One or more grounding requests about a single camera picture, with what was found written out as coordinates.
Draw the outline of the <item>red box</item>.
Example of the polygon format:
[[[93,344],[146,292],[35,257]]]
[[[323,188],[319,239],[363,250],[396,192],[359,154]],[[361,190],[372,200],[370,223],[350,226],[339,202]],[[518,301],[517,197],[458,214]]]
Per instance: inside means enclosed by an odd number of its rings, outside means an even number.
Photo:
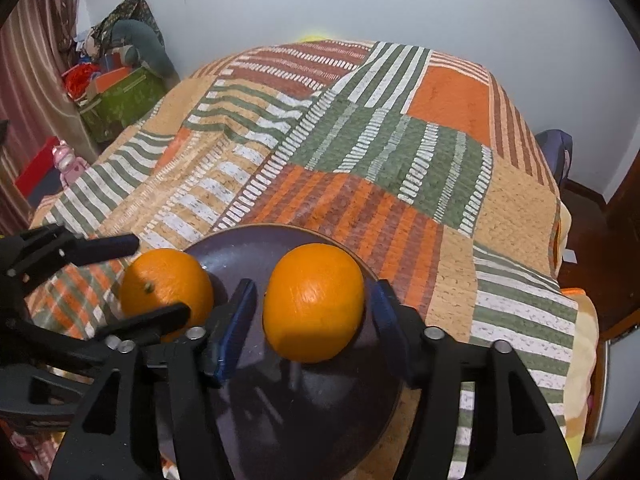
[[[53,149],[60,144],[57,136],[48,136],[36,156],[27,164],[14,184],[24,198],[27,198],[37,184],[54,167]]]

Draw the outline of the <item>striped brown curtain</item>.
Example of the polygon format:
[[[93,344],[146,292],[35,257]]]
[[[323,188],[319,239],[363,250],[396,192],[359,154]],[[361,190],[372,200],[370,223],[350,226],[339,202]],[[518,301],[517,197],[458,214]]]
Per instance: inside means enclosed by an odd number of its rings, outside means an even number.
[[[56,136],[98,157],[62,73],[77,61],[78,0],[18,0],[1,25],[1,233],[26,229],[32,207],[16,178]]]

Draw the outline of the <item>yellow blanket edge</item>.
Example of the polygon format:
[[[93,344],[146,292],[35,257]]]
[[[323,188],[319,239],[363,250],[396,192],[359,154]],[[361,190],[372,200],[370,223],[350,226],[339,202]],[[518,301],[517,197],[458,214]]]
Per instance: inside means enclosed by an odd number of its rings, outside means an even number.
[[[599,322],[596,308],[582,288],[562,287],[561,292],[575,300],[578,307],[573,356],[563,394],[565,440],[577,464],[587,426],[591,377],[597,364]]]

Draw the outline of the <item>patchwork striped bedspread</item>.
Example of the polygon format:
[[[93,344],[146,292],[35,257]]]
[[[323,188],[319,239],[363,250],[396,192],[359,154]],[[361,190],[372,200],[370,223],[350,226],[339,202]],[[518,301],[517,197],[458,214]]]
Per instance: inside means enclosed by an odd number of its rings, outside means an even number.
[[[565,418],[567,212],[524,118],[475,63],[333,40],[230,56],[126,129],[42,218],[129,228],[146,250],[245,223],[321,233],[457,340],[513,344]]]

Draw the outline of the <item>green cardboard box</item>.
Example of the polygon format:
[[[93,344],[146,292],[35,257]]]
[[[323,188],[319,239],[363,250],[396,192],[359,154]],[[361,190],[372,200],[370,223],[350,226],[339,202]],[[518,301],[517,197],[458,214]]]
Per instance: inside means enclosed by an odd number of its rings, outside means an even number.
[[[148,114],[165,93],[164,82],[140,67],[88,99],[79,114],[93,142],[104,144]]]

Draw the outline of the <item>blue backpack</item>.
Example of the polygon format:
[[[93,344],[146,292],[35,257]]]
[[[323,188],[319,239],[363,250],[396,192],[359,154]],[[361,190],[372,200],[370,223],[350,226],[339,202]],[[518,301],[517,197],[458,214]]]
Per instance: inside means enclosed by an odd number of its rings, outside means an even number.
[[[535,136],[552,177],[560,188],[564,185],[573,161],[573,138],[560,129],[544,130]]]

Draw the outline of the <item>pink toy figure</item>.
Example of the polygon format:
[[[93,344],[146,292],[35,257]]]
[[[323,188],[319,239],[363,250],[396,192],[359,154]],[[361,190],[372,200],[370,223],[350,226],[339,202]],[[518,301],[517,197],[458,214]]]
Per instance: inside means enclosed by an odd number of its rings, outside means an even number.
[[[78,156],[66,141],[52,148],[53,166],[60,174],[62,188],[69,188],[88,168],[88,162]]]

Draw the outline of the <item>dark purple plate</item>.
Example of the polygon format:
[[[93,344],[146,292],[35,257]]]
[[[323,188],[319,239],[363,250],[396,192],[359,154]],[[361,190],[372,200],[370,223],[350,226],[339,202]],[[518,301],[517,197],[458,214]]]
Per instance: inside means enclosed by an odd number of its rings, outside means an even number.
[[[186,253],[209,274],[223,304],[243,278],[263,294],[287,252],[327,242],[296,226],[249,224],[209,235]],[[257,312],[238,368],[210,400],[235,478],[341,479],[382,438],[400,390],[369,313],[335,358],[299,364],[267,344]]]

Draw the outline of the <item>camouflage fabric bag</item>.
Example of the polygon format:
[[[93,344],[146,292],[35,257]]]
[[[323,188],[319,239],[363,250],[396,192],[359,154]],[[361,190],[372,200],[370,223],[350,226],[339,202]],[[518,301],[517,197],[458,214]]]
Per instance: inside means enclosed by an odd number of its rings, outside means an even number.
[[[150,26],[160,44],[164,45],[162,32],[149,3],[146,0],[122,0],[106,18],[89,30],[82,47],[89,58],[97,60],[111,47],[113,28],[119,21],[137,21]]]

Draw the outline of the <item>orange fruit with stem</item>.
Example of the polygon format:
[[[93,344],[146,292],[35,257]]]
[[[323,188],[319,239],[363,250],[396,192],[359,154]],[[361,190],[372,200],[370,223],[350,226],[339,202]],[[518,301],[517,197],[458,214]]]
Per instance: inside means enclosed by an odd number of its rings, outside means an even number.
[[[152,249],[128,266],[119,287],[118,300],[125,318],[133,318],[170,306],[186,304],[190,318],[186,326],[163,336],[172,341],[192,326],[202,326],[212,313],[215,293],[208,274],[198,260],[177,249]]]

